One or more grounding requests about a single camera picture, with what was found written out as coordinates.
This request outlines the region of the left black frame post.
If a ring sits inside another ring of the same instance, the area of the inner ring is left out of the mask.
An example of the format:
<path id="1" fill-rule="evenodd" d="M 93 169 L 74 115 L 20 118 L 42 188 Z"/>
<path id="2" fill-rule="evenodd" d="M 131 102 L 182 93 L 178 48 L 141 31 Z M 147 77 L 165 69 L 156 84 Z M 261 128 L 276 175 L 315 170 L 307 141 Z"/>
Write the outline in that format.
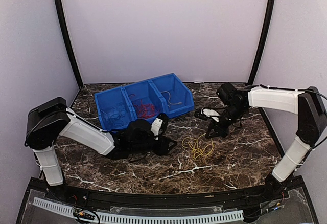
<path id="1" fill-rule="evenodd" d="M 65 45 L 65 49 L 67 52 L 67 56 L 69 59 L 69 63 L 71 65 L 77 86 L 79 89 L 81 89 L 84 86 L 84 83 L 82 81 L 82 77 L 81 77 L 81 74 L 80 74 L 80 71 L 79 71 L 79 68 L 77 65 L 75 55 L 74 55 L 73 46 L 71 43 L 70 35 L 68 32 L 68 27 L 67 27 L 66 20 L 65 20 L 63 3 L 62 3 L 62 0 L 54 0 L 54 2 L 55 2 L 59 26 L 60 26 L 63 42 Z"/>

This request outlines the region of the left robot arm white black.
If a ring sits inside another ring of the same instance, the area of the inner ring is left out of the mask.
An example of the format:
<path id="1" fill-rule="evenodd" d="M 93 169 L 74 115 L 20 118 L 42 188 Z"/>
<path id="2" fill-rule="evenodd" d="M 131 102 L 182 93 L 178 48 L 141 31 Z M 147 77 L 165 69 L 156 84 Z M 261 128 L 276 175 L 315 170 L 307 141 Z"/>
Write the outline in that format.
<path id="1" fill-rule="evenodd" d="M 64 98 L 57 97 L 29 111 L 24 145 L 35 154 L 52 193 L 60 201 L 68 201 L 72 190 L 64 184 L 54 149 L 58 137 L 72 139 L 111 160 L 145 152 L 163 156 L 177 145 L 164 135 L 167 125 L 168 116 L 160 113 L 152 123 L 136 119 L 125 129 L 102 130 L 77 115 Z"/>

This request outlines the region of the right black frame post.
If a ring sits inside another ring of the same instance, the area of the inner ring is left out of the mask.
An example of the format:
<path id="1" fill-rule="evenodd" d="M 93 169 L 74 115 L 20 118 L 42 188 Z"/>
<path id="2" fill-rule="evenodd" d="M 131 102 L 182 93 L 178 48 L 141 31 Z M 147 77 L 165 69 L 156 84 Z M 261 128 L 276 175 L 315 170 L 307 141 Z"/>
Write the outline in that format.
<path id="1" fill-rule="evenodd" d="M 255 53 L 254 61 L 253 61 L 252 68 L 250 71 L 250 75 L 249 75 L 249 78 L 247 81 L 248 85 L 254 84 L 256 75 L 257 75 L 259 67 L 260 67 L 260 63 L 262 60 L 262 56 L 263 56 L 266 40 L 268 37 L 269 28 L 270 28 L 274 3 L 275 3 L 275 0 L 267 0 L 266 11 L 265 11 L 265 15 L 264 15 L 264 21 L 263 21 L 263 25 L 262 25 L 260 38 L 259 38 L 259 43 L 258 43 L 258 47 L 257 47 L 256 53 Z"/>

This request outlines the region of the black frame post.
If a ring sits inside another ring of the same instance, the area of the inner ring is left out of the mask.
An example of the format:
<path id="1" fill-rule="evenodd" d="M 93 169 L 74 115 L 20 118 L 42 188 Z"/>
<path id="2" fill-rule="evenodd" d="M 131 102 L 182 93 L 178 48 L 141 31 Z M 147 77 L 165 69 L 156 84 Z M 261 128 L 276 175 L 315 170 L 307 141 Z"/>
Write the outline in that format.
<path id="1" fill-rule="evenodd" d="M 260 67 L 260 63 L 262 60 L 262 56 L 263 56 L 266 40 L 268 37 L 269 28 L 270 28 L 274 3 L 275 3 L 275 0 L 267 0 L 266 11 L 265 11 L 265 15 L 264 15 L 264 21 L 263 21 L 263 25 L 262 25 L 260 38 L 259 38 L 259 43 L 258 43 L 258 47 L 257 47 L 256 53 L 255 53 L 254 61 L 253 61 L 252 68 L 250 71 L 250 75 L 249 75 L 249 78 L 247 81 L 248 85 L 254 84 L 256 75 L 257 75 L 259 67 Z"/>
<path id="2" fill-rule="evenodd" d="M 84 83 L 82 81 L 82 77 L 81 77 L 81 74 L 80 74 L 80 71 L 79 71 L 79 68 L 77 65 L 75 55 L 74 55 L 73 46 L 71 43 L 70 35 L 68 32 L 68 27 L 67 27 L 66 20 L 65 20 L 63 3 L 62 3 L 62 0 L 54 0 L 54 2 L 55 2 L 59 26 L 60 26 L 63 42 L 65 45 L 65 49 L 67 52 L 67 56 L 69 59 L 69 63 L 71 65 L 77 86 L 79 89 L 81 89 L 84 86 Z"/>

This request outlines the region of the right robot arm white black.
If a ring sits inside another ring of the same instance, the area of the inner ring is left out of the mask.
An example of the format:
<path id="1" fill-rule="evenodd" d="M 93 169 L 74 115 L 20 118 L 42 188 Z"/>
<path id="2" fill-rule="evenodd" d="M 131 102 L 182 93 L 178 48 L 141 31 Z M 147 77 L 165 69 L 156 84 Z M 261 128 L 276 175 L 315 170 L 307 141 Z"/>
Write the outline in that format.
<path id="1" fill-rule="evenodd" d="M 236 88 L 231 83 L 222 84 L 217 96 L 222 108 L 204 107 L 200 114 L 210 119 L 206 138 L 224 138 L 229 128 L 251 108 L 293 117 L 294 139 L 284 155 L 265 177 L 260 196 L 272 200 L 281 194 L 287 180 L 306 161 L 307 157 L 326 139 L 326 96 L 310 86 L 308 88 L 285 88 L 268 85 L 248 85 Z"/>

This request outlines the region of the black curved front rail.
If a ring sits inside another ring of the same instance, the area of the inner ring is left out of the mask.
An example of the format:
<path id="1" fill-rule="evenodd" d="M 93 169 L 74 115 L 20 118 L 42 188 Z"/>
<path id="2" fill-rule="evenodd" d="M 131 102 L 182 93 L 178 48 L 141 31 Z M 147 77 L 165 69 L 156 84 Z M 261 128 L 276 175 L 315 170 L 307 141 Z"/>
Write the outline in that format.
<path id="1" fill-rule="evenodd" d="M 199 194 L 175 194 L 175 195 L 154 195 L 154 194 L 127 194 L 114 193 L 100 190 L 88 190 L 73 186 L 64 185 L 53 187 L 47 190 L 45 181 L 32 177 L 28 183 L 28 189 L 40 191 L 50 199 L 76 203 L 83 207 L 93 209 L 109 209 L 118 207 L 144 207 L 151 209 L 159 208 L 195 208 L 221 205 L 223 207 L 235 207 L 252 209 L 266 201 L 286 198 L 289 194 L 286 191 L 302 186 L 303 179 L 300 176 L 291 178 L 284 189 L 279 192 L 271 191 L 264 185 L 239 190 L 228 190 L 223 192 L 199 193 Z"/>

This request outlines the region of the blue three-compartment plastic bin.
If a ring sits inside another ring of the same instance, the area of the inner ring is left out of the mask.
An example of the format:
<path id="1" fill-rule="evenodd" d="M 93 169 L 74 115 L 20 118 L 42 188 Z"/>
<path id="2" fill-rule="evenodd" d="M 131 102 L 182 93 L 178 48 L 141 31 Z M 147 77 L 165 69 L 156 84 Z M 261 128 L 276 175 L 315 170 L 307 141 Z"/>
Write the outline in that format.
<path id="1" fill-rule="evenodd" d="M 178 117 L 195 107 L 192 92 L 174 73 L 96 93 L 95 102 L 104 130 L 124 129 L 136 119 L 152 123 L 160 113 Z"/>

